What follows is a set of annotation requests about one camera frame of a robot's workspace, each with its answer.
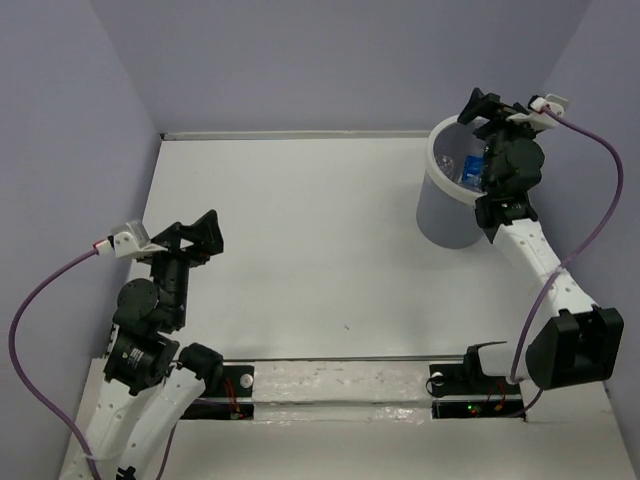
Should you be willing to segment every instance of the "trash bin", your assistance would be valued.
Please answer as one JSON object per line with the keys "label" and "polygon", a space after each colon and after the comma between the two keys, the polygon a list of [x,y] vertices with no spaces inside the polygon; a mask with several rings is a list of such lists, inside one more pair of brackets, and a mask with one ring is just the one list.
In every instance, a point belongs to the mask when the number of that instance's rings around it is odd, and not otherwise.
{"label": "trash bin", "polygon": [[482,236],[474,208],[476,199],[483,194],[450,180],[436,163],[440,155],[449,156],[459,177],[472,142],[478,142],[473,130],[483,120],[461,125],[457,118],[456,115],[440,122],[429,135],[426,172],[416,213],[418,227],[424,236],[445,248],[468,247]]}

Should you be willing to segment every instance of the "gray wall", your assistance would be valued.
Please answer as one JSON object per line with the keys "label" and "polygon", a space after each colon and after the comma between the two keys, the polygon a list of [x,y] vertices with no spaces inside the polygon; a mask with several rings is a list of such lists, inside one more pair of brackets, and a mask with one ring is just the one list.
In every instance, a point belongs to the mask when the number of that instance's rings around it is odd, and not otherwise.
{"label": "gray wall", "polygon": [[176,132],[431,128],[477,85],[526,101],[589,0],[92,3]]}
{"label": "gray wall", "polygon": [[[45,276],[142,212],[159,138],[87,0],[3,2],[0,45],[0,476],[45,480],[69,432],[9,367],[9,321]],[[78,267],[18,331],[25,369],[72,415],[125,267]]]}
{"label": "gray wall", "polygon": [[[572,271],[603,306],[615,306],[626,325],[609,382],[616,417],[640,473],[640,2],[595,0],[545,89],[568,97],[567,118],[610,140],[625,165],[625,191],[602,236]],[[609,206],[616,170],[593,141],[566,129],[540,137],[547,160],[536,205],[554,247],[568,253],[594,228]]]}

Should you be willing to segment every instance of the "white cylinder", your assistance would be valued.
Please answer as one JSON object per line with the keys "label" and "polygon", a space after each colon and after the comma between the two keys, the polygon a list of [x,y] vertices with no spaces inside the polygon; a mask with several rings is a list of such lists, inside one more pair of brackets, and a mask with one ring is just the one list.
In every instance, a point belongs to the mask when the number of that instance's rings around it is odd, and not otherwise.
{"label": "white cylinder", "polygon": [[473,130],[482,120],[461,125],[457,118],[456,115],[440,122],[429,135],[426,173],[416,213],[424,236],[445,248],[468,247],[482,236],[474,209],[476,199],[483,194],[450,180],[436,162],[440,155],[447,155],[461,174],[472,143],[478,141]]}

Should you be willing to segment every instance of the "white bin rim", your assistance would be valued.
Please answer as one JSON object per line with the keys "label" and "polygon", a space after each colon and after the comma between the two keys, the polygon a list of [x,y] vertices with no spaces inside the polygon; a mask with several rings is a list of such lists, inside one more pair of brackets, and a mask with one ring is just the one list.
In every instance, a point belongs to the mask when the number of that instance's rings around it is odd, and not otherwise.
{"label": "white bin rim", "polygon": [[431,180],[433,180],[433,183],[435,183],[440,190],[442,190],[450,197],[458,200],[459,202],[466,203],[467,205],[475,205],[476,199],[482,196],[483,193],[473,192],[449,180],[447,176],[442,173],[440,167],[438,167],[433,150],[436,139],[438,138],[438,135],[440,135],[440,132],[450,127],[454,123],[457,123],[457,121],[457,115],[449,117],[436,125],[436,128],[434,128],[429,134],[429,139],[427,141],[427,174],[429,175]]}

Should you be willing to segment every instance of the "white table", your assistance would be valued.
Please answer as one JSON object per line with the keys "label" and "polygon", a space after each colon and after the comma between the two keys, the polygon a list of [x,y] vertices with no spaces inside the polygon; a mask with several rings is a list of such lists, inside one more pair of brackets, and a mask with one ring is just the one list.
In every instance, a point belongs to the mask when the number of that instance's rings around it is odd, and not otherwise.
{"label": "white table", "polygon": [[[433,358],[517,334],[530,305],[506,261],[484,240],[441,249],[416,226],[425,145],[163,144],[150,234],[214,208],[225,237],[225,253],[192,271],[187,327],[175,337],[263,360],[255,420],[180,422],[165,480],[635,478],[600,384],[545,393],[528,423],[431,420],[424,360],[264,361]],[[100,372],[96,361],[81,425]],[[523,392],[526,401],[535,388]]]}

